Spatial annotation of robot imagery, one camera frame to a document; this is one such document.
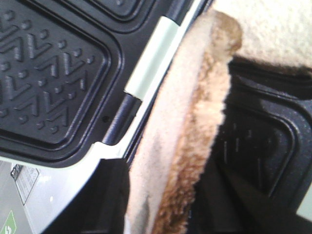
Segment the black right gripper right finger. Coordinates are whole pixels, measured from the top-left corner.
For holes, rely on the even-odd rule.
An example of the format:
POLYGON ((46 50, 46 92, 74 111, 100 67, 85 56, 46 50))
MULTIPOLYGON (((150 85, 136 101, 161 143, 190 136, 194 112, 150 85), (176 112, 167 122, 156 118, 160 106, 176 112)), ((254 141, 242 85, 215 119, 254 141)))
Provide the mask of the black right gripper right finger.
POLYGON ((192 234, 309 234, 297 211, 312 180, 312 159, 297 151, 270 171, 268 149, 214 146, 196 185, 192 234))

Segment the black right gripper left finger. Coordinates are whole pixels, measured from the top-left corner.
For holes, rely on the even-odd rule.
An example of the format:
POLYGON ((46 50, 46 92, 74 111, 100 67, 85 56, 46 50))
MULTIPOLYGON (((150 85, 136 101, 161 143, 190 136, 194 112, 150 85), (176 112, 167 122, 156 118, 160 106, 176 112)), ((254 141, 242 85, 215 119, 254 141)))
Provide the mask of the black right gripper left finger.
POLYGON ((102 159, 66 208, 63 234, 122 234, 129 197, 124 159, 102 159))

